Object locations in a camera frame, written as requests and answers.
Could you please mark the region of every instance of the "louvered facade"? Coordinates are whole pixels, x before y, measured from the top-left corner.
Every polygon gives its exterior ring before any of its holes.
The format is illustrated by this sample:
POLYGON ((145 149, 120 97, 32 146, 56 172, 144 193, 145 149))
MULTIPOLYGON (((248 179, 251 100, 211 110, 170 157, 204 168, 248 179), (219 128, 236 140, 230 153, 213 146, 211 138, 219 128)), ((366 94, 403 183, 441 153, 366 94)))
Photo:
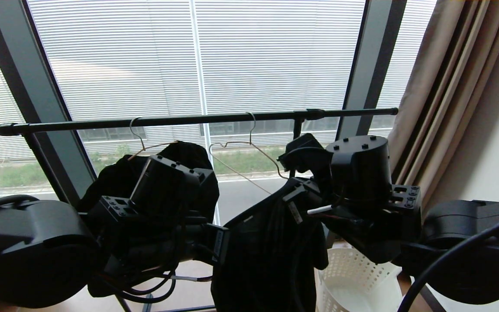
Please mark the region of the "louvered facade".
MULTIPOLYGON (((72 118, 87 120, 338 109, 365 1, 28 3, 72 118)), ((434 4, 408 0, 379 107, 399 105, 434 4)), ((0 73, 0 123, 22 121, 0 73)), ((267 124, 254 134, 254 142, 286 144, 292 137, 287 122, 267 124)), ((327 143, 334 139, 336 124, 306 122, 303 130, 327 143)), ((144 131, 154 144, 204 144, 200 125, 144 131)), ((389 131, 390 125, 370 132, 386 136, 389 131)), ((241 137, 247 137, 247 127, 239 124, 211 128, 212 142, 241 137)), ((123 144, 139 149, 138 140, 84 141, 89 152, 101 154, 114 153, 123 144)), ((0 138, 0 161, 4 158, 33 155, 22 138, 0 138)))

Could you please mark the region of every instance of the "laundry basket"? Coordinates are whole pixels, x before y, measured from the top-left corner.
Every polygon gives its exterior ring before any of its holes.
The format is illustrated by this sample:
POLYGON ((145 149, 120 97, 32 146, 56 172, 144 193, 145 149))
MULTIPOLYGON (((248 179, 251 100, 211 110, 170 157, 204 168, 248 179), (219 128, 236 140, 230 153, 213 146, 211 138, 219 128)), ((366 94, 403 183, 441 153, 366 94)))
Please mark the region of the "laundry basket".
POLYGON ((329 265, 319 271, 319 312, 395 312, 402 301, 392 263, 374 264, 352 248, 328 251, 329 265))

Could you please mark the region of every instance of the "clothing rack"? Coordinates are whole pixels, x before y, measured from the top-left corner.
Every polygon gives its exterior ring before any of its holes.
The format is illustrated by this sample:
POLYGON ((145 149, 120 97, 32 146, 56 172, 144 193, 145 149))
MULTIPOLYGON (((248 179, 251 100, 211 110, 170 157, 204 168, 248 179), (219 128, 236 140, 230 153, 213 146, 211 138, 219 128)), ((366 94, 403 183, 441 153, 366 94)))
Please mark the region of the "clothing rack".
MULTIPOLYGON (((102 129, 102 128, 127 128, 133 127, 149 127, 149 126, 176 126, 182 124, 201 124, 201 123, 220 123, 220 122, 244 122, 254 120, 281 120, 293 119, 293 138, 301 135, 301 125, 305 120, 317 120, 325 117, 351 117, 351 116, 373 116, 373 115, 396 115, 397 108, 382 108, 382 109, 339 109, 339 110, 323 110, 323 109, 306 109, 296 110, 293 112, 275 112, 275 113, 240 113, 240 114, 211 114, 211 115, 183 115, 183 116, 166 116, 154 118, 136 118, 136 119, 105 119, 105 120, 87 120, 87 121, 70 121, 57 123, 4 123, 0 124, 0 136, 24 136, 28 146, 34 152, 34 155, 41 154, 41 148, 37 143, 33 133, 50 132, 63 130, 85 130, 85 129, 102 129)), ((46 172, 47 164, 40 162, 42 169, 46 172)), ((290 177, 295 176, 295 171, 290 172, 290 177)), ((117 296, 117 300, 125 312, 131 312, 126 301, 117 296)), ((212 310, 214 306, 196 306, 192 308, 184 308, 177 310, 169 310, 166 312, 191 312, 212 310)), ((151 312, 151 304, 144 304, 143 312, 151 312)))

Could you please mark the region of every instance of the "beige curtain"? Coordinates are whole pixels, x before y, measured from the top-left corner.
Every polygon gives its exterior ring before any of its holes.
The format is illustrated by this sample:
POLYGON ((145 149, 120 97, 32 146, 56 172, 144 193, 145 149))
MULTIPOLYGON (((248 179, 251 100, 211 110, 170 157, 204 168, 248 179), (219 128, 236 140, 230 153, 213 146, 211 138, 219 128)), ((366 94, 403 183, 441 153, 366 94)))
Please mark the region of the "beige curtain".
POLYGON ((499 1, 437 2, 390 133, 395 184, 421 186, 427 207, 499 52, 499 1))

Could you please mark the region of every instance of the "grass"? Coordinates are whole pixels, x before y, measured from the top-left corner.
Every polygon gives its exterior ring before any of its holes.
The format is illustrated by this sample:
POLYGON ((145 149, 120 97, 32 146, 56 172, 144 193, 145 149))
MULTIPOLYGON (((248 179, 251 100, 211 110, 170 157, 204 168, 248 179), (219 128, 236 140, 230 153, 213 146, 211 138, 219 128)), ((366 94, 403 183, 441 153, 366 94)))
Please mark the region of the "grass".
MULTIPOLYGON (((284 152, 284 148, 268 148, 264 151, 269 154, 271 158, 276 159, 284 152)), ((101 155, 99 153, 91 153, 90 160, 94 166, 95 172, 99 174, 103 168, 114 164, 124 154, 132 154, 132 152, 127 146, 119 146, 115 154, 101 155)), ((276 170, 276 167, 271 161, 257 150, 223 151, 216 152, 215 156, 238 172, 248 173, 276 170)), ((214 161, 214 166, 216 174, 233 173, 229 168, 226 168, 218 161, 214 161)), ((0 188, 47 185, 49 185, 49 182, 45 177, 42 168, 36 162, 0 164, 0 188)))

